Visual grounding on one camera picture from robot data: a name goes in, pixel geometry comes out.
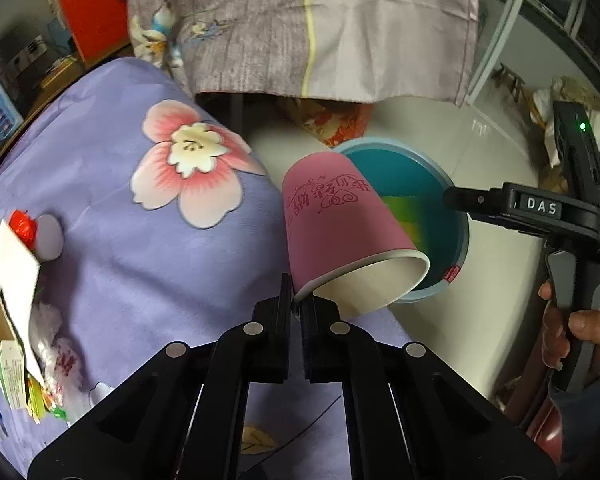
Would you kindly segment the person's right hand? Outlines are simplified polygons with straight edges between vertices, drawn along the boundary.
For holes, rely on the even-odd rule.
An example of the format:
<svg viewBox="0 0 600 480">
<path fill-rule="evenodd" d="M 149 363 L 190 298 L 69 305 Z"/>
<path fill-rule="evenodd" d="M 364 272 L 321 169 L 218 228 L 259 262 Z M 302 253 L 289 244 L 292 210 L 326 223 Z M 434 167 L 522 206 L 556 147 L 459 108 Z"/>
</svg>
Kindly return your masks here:
<svg viewBox="0 0 600 480">
<path fill-rule="evenodd" d="M 541 285 L 539 296 L 547 301 L 542 327 L 543 363 L 553 370 L 562 368 L 562 360 L 569 356 L 571 350 L 567 338 L 567 330 L 570 330 L 570 334 L 580 341 L 594 344 L 590 375 L 600 376 L 600 311 L 574 312 L 570 314 L 568 321 L 565 321 L 553 304 L 553 289 L 550 282 Z"/>
</svg>

